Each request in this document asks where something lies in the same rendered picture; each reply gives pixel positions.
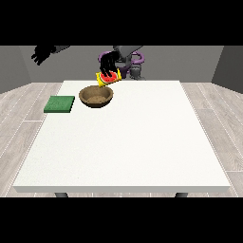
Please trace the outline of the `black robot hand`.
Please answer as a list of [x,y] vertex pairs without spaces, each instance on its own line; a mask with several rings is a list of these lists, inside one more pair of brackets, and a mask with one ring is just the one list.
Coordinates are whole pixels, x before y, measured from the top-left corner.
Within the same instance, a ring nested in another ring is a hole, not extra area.
[[111,77],[111,71],[117,72],[115,63],[120,59],[120,55],[117,51],[111,51],[106,53],[101,58],[100,70],[104,76]]
[[31,59],[36,65],[40,65],[50,56],[51,53],[54,53],[55,51],[55,46],[37,46],[34,49],[34,53],[31,55]]

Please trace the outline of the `brown wooden bowl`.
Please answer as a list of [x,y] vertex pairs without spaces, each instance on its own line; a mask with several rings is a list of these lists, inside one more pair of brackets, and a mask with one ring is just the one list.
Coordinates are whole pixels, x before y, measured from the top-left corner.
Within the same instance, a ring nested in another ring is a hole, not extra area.
[[88,107],[101,108],[111,102],[113,90],[107,86],[90,85],[80,91],[79,98]]

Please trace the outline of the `green square pad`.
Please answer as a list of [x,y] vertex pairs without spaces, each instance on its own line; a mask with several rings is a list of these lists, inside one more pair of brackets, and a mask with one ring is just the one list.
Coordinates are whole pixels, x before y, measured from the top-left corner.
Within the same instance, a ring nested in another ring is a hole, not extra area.
[[44,108],[45,113],[69,113],[75,101],[74,96],[51,96]]

